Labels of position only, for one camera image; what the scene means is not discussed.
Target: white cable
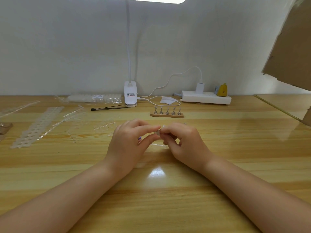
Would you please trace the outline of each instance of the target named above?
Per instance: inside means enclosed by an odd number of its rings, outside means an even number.
[[[151,104],[156,105],[156,106],[174,106],[174,105],[157,105],[157,104],[155,104],[155,103],[150,101],[151,99],[156,98],[156,97],[162,97],[162,96],[154,96],[154,97],[149,98],[149,99],[142,98],[142,97],[137,97],[137,99],[139,101],[149,101]]]
[[[130,7],[128,5],[128,1],[126,0],[126,18],[127,18],[127,34],[126,34],[126,42],[127,42],[127,61],[128,61],[128,83],[131,83],[131,60],[130,60]]]
[[[201,73],[201,80],[200,80],[200,83],[203,83],[203,74],[202,74],[202,70],[201,70],[198,66],[193,66],[193,67],[191,67],[190,69],[192,69],[192,68],[198,68],[198,69],[200,70],[200,73]],[[173,75],[180,75],[180,74],[172,74],[172,75],[169,77],[169,80],[171,79],[171,77],[172,77]],[[155,88],[155,89],[150,93],[149,96],[151,96],[152,93],[153,93],[156,89],[160,89],[160,88],[166,87],[166,86],[169,84],[169,80],[167,81],[167,83],[166,83],[164,86]]]

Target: cardboard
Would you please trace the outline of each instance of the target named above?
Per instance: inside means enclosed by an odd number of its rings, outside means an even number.
[[[262,71],[311,91],[311,0],[296,0]],[[311,109],[302,122],[311,126]]]

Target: clear plastic bag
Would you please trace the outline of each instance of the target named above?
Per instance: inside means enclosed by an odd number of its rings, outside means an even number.
[[[64,104],[121,104],[121,96],[121,94],[72,94],[68,97],[56,97]]]

